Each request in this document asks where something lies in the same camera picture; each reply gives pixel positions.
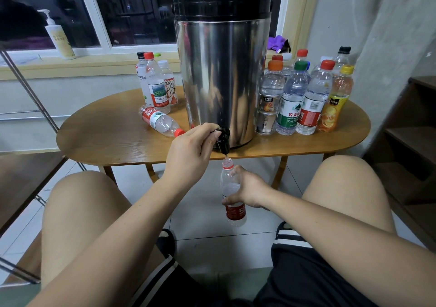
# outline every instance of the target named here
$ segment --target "green bottle label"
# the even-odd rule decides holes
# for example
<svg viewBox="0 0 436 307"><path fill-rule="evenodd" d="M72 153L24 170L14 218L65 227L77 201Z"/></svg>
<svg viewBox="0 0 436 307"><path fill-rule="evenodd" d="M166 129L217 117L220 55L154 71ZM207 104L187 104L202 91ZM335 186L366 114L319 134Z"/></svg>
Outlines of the green bottle label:
<svg viewBox="0 0 436 307"><path fill-rule="evenodd" d="M302 101L292 102L290 100L281 98L277 124L283 128L295 127L301 113L301 103Z"/></svg>

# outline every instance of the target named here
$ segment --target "lotion bottle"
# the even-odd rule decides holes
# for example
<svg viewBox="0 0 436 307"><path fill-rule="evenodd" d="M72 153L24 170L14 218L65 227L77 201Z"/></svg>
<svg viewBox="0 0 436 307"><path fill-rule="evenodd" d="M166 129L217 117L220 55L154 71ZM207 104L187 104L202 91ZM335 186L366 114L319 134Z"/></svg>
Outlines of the lotion bottle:
<svg viewBox="0 0 436 307"><path fill-rule="evenodd" d="M48 25L45 26L48 35L52 39L52 42L56 49L59 51L59 54L64 60L70 60L76 58L74 54L73 48L68 42L67 35L61 25L57 25L55 21L49 16L50 10L38 10L38 12L42 12L47 16Z"/></svg>

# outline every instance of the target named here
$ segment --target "barcode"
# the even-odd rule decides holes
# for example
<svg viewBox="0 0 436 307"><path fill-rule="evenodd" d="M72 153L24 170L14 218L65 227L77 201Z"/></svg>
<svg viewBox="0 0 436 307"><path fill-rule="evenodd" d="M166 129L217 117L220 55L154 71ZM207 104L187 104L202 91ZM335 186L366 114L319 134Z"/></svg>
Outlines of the barcode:
<svg viewBox="0 0 436 307"><path fill-rule="evenodd" d="M319 102L310 102L309 109L318 109Z"/></svg>

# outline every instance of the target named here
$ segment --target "orange juice bottle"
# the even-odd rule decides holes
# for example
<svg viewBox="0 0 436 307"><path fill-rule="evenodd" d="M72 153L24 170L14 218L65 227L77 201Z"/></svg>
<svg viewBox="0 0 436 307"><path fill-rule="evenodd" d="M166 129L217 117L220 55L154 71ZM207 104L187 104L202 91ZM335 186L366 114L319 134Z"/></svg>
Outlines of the orange juice bottle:
<svg viewBox="0 0 436 307"><path fill-rule="evenodd" d="M321 113L318 130L330 132L336 128L339 113L353 88L354 66L344 65L340 74L333 80L330 95Z"/></svg>

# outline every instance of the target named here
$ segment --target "hand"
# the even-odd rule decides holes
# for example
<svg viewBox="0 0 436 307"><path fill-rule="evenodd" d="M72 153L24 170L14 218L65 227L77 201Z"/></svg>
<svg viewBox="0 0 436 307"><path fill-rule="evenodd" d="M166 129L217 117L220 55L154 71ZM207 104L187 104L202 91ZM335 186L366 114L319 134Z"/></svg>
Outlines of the hand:
<svg viewBox="0 0 436 307"><path fill-rule="evenodd" d="M215 123L204 123L178 136L171 143L166 156L162 179L175 189L186 192L198 182L208 167L212 148L221 135Z"/></svg>
<svg viewBox="0 0 436 307"><path fill-rule="evenodd" d="M241 187L237 193L224 198L221 203L232 205L243 202L251 207L263 207L263 200L268 197L268 191L272 188L259 175L246 171L239 165L235 167L235 171L241 179Z"/></svg>

